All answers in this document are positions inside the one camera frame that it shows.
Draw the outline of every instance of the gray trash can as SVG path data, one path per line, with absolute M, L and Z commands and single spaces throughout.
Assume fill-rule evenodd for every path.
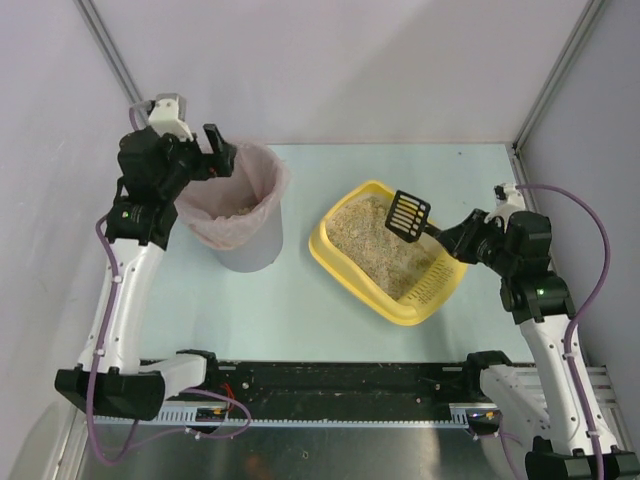
M 289 171 L 267 147 L 236 144 L 230 178 L 191 182 L 176 200 L 179 218 L 211 247 L 222 265 L 255 272 L 272 264 L 283 244 L 280 200 Z M 239 215 L 238 212 L 252 210 Z

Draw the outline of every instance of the litter box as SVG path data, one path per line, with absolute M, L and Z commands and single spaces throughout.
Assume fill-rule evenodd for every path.
M 349 257 L 331 244 L 326 229 L 331 217 L 345 205 L 376 196 L 390 207 L 394 194 L 393 190 L 376 180 L 360 185 L 322 218 L 309 238 L 309 250 L 325 270 L 361 301 L 387 320 L 410 327 L 422 323 L 447 301 L 462 280 L 467 266 L 455 260 L 437 241 L 424 234 L 418 241 L 435 260 L 422 278 L 396 301 L 378 287 Z

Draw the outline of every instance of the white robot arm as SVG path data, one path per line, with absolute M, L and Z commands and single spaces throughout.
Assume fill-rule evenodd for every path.
M 386 226 L 407 242 L 426 232 L 454 258 L 483 263 L 501 277 L 503 307 L 533 354 L 546 405 L 527 391 L 502 352 L 470 354 L 467 375 L 469 387 L 497 405 L 503 425 L 520 440 L 527 477 L 597 478 L 597 471 L 607 479 L 625 472 L 634 477 L 638 460 L 618 448 L 589 382 L 577 330 L 568 329 L 576 312 L 565 282 L 549 270 L 551 223 L 526 210 L 515 185 L 499 185 L 495 195 L 493 212 L 476 209 L 461 224 L 439 230 L 427 222 L 427 202 L 399 191 Z
M 83 411 L 96 355 L 94 413 L 138 420 L 152 420 L 164 400 L 202 384 L 208 362 L 215 362 L 213 354 L 185 351 L 140 365 L 142 314 L 176 220 L 173 202 L 190 181 L 233 171 L 236 148 L 215 125 L 205 125 L 213 152 L 202 153 L 184 123 L 184 108 L 179 95 L 159 95 L 151 105 L 150 126 L 120 142 L 123 176 L 106 217 L 110 258 L 98 309 L 77 367 L 59 370 L 55 381 L 56 389 Z M 101 338 L 103 320 L 108 325 Z

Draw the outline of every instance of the purple cable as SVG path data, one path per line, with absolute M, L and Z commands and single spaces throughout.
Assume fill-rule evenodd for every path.
M 516 480 L 522 480 L 522 476 L 518 472 L 516 468 L 516 462 L 511 456 L 511 452 L 507 448 L 507 438 L 515 437 L 515 435 L 511 435 L 510 433 L 506 433 L 502 431 L 502 418 L 500 419 L 500 425 L 498 426 L 498 436 L 500 437 L 500 443 L 502 444 L 502 450 L 504 451 L 504 456 L 507 458 L 507 463 L 509 464 L 509 468 L 511 469 L 511 473 L 516 477 Z
M 233 438 L 233 437 L 237 437 L 238 435 L 240 435 L 241 433 L 244 433 L 249 426 L 251 425 L 251 413 L 249 412 L 249 409 L 244 406 L 242 403 L 238 402 L 237 400 L 234 400 L 233 398 L 229 398 L 229 397 L 225 397 L 224 395 L 218 395 L 217 393 L 213 393 L 213 392 L 208 392 L 206 390 L 199 390 L 197 388 L 188 388 L 186 390 L 184 390 L 182 393 L 191 393 L 191 394 L 196 394 L 196 395 L 203 395 L 205 397 L 211 397 L 211 398 L 215 398 L 217 400 L 223 400 L 225 402 L 229 402 L 233 405 L 235 405 L 236 407 L 238 407 L 240 410 L 242 410 L 242 412 L 245 414 L 246 416 L 246 422 L 244 425 L 242 425 L 240 428 L 238 428 L 238 430 L 236 430 L 235 432 L 231 432 L 231 433 L 225 433 L 223 435 L 214 435 L 214 434 L 210 434 L 210 433 L 202 433 L 202 432 L 198 432 L 197 430 L 190 430 L 189 427 L 176 427 L 176 428 L 170 428 L 167 430 L 163 430 L 162 432 L 156 433 L 155 435 L 142 440 L 140 442 L 137 443 L 132 443 L 131 445 L 129 445 L 128 450 L 131 451 L 133 449 L 136 448 L 140 448 L 144 445 L 146 445 L 147 443 L 153 442 L 154 440 L 157 440 L 159 438 L 165 437 L 167 435 L 173 435 L 174 433 L 191 433 L 193 435 L 198 435 L 202 437 L 202 438 L 207 438 L 209 440 L 220 440 L 220 439 L 226 439 L 226 438 Z
M 602 272 L 600 273 L 600 278 L 598 278 L 598 282 L 596 286 L 593 288 L 585 302 L 578 309 L 575 317 L 571 319 L 569 325 L 567 325 L 567 329 L 564 334 L 564 353 L 567 355 L 567 365 L 569 366 L 569 371 L 571 372 L 571 378 L 573 379 L 573 383 L 576 388 L 576 393 L 578 394 L 578 399 L 580 400 L 580 405 L 584 412 L 585 419 L 587 421 L 587 428 L 589 428 L 590 432 L 596 432 L 596 422 L 593 418 L 593 412 L 591 408 L 589 408 L 589 400 L 587 399 L 587 393 L 584 389 L 584 385 L 582 384 L 582 380 L 580 379 L 580 374 L 578 372 L 578 367 L 576 366 L 575 358 L 572 356 L 571 346 L 573 341 L 573 334 L 578 328 L 578 322 L 582 319 L 584 312 L 591 306 L 594 299 L 602 290 L 602 285 L 607 278 L 609 273 L 609 266 L 611 265 L 611 244 L 609 243 L 609 236 L 607 235 L 607 231 L 598 217 L 598 214 L 586 204 L 586 202 L 573 193 L 560 188 L 554 187 L 552 185 L 543 185 L 543 184 L 530 184 L 530 185 L 516 185 L 516 188 L 519 190 L 549 190 L 552 192 L 559 193 L 564 195 L 567 198 L 570 198 L 575 203 L 580 205 L 588 214 L 591 216 L 593 221 L 596 223 L 598 230 L 600 231 L 600 235 L 602 236 L 602 241 L 604 244 L 604 264 L 602 266 Z M 596 457 L 597 464 L 597 479 L 604 480 L 604 458 L 602 456 L 602 449 L 600 448 L 600 442 L 598 441 L 598 435 L 590 435 L 591 445 L 593 447 L 593 454 Z
M 129 122 L 131 122 L 131 128 L 133 128 L 134 131 L 138 130 L 138 122 L 136 122 L 135 106 L 129 107 Z
M 118 275 L 118 261 L 116 260 L 113 251 L 111 250 L 111 246 L 109 245 L 108 240 L 103 235 L 101 227 L 104 222 L 106 222 L 107 216 L 105 215 L 96 223 L 96 234 L 100 239 L 100 243 L 104 247 L 105 252 L 107 253 L 107 257 L 109 259 L 109 265 L 111 266 L 112 276 L 115 277 Z M 98 364 L 100 363 L 100 355 L 98 355 L 97 351 L 104 347 L 104 339 L 107 336 L 107 330 L 109 327 L 109 321 L 111 320 L 111 313 L 113 312 L 113 307 L 116 301 L 116 294 L 118 292 L 118 284 L 116 282 L 111 282 L 111 288 L 109 289 L 109 298 L 107 299 L 107 306 L 104 310 L 104 316 L 102 317 L 102 324 L 100 325 L 100 331 L 98 332 L 98 339 L 96 340 L 96 353 L 93 354 L 93 359 L 91 361 L 91 370 L 89 372 L 89 385 L 87 387 L 87 431 L 89 434 L 89 443 L 91 445 L 91 449 L 94 454 L 102 462 L 107 466 L 114 466 L 120 463 L 120 461 L 124 458 L 129 450 L 129 446 L 131 445 L 131 441 L 133 440 L 133 435 L 138 426 L 138 422 L 133 422 L 131 427 L 131 431 L 127 436 L 127 440 L 124 442 L 124 446 L 122 450 L 115 456 L 113 459 L 108 459 L 102 453 L 102 446 L 100 445 L 100 440 L 98 440 L 98 434 L 96 433 L 96 425 L 95 419 L 93 415 L 93 401 L 96 393 L 96 380 L 98 378 Z
M 102 217 L 100 220 L 98 220 L 98 222 L 96 223 L 96 234 L 98 235 L 98 238 L 100 239 L 100 243 L 102 244 L 106 254 L 107 254 L 107 258 L 109 259 L 109 265 L 111 266 L 111 272 L 112 272 L 112 276 L 116 277 L 119 272 L 118 272 L 118 261 L 116 260 L 116 257 L 113 253 L 113 250 L 111 249 L 111 245 L 109 245 L 109 241 L 107 240 L 107 238 L 104 236 L 104 234 L 102 233 L 102 224 L 107 220 L 107 216 L 105 215 L 104 217 Z M 93 359 L 91 361 L 91 370 L 89 372 L 89 384 L 87 386 L 87 408 L 86 408 L 86 412 L 87 412 L 87 431 L 88 431 L 88 436 L 89 436 L 89 444 L 91 445 L 91 449 L 93 450 L 93 453 L 95 454 L 95 456 L 98 458 L 98 460 L 103 463 L 104 465 L 107 466 L 115 466 L 118 465 L 122 459 L 124 458 L 124 456 L 133 448 L 138 448 L 142 445 L 145 445 L 146 443 L 155 440 L 157 438 L 160 438 L 164 435 L 168 435 L 170 433 L 177 433 L 177 432 L 183 432 L 184 429 L 182 428 L 177 428 L 177 429 L 170 429 L 170 430 L 165 430 L 157 435 L 154 435 L 153 437 L 144 440 L 142 442 L 138 442 L 135 444 L 132 444 L 133 441 L 133 435 L 135 434 L 135 431 L 138 427 L 138 420 L 135 420 L 133 422 L 133 425 L 131 426 L 131 430 L 129 431 L 129 435 L 127 436 L 127 439 L 124 442 L 124 445 L 122 447 L 122 449 L 120 450 L 120 452 L 115 456 L 115 458 L 113 459 L 109 459 L 107 457 L 105 457 L 104 453 L 102 453 L 102 446 L 100 445 L 100 440 L 98 439 L 98 434 L 96 432 L 96 425 L 95 425 L 95 418 L 94 418 L 94 414 L 93 414 L 93 409 L 94 409 L 94 399 L 95 399 L 95 392 L 96 392 L 96 380 L 98 378 L 98 365 L 100 363 L 100 355 L 97 353 L 98 350 L 101 350 L 104 347 L 104 340 L 105 337 L 107 336 L 107 331 L 109 328 L 109 322 L 111 321 L 111 314 L 113 313 L 113 307 L 115 305 L 115 300 L 116 300 L 116 294 L 118 291 L 118 283 L 116 282 L 111 282 L 111 288 L 109 289 L 109 298 L 107 299 L 107 305 L 104 311 L 104 315 L 102 317 L 102 324 L 100 325 L 100 330 L 98 332 L 98 338 L 96 340 L 96 353 L 93 354 Z M 251 413 L 249 412 L 249 409 L 247 409 L 247 407 L 245 407 L 242 403 L 238 402 L 237 400 L 234 400 L 232 398 L 229 397 L 225 397 L 224 395 L 218 395 L 217 393 L 213 393 L 213 392 L 207 392 L 206 390 L 198 390 L 195 388 L 189 388 L 187 390 L 184 390 L 184 393 L 192 393 L 192 394 L 197 394 L 197 395 L 204 395 L 207 397 L 211 397 L 211 398 L 215 398 L 218 400 L 223 400 L 225 402 L 229 402 L 235 406 L 237 406 L 240 410 L 243 411 L 243 413 L 246 415 L 247 417 L 247 422 L 240 427 L 237 431 L 235 432 L 231 432 L 231 433 L 227 433 L 224 435 L 211 435 L 211 434 L 205 434 L 205 433 L 199 433 L 200 437 L 204 437 L 204 438 L 210 438 L 210 439 L 224 439 L 224 438 L 232 438 L 235 437 L 237 435 L 240 435 L 241 433 L 243 433 L 245 430 L 247 430 L 249 428 L 249 425 L 251 424 Z
M 503 432 L 502 431 L 502 414 L 500 414 L 500 422 L 498 423 L 498 432 L 497 433 L 489 433 L 486 435 L 478 435 L 476 432 L 473 431 L 473 429 L 471 427 L 469 427 L 469 433 L 471 433 L 473 435 L 473 439 L 489 439 L 489 438 L 498 438 L 499 436 L 503 436 L 504 438 L 508 438 L 509 440 L 516 442 L 518 445 L 522 446 L 522 442 L 520 441 L 520 439 L 512 434 L 512 433 L 507 433 L 507 432 Z

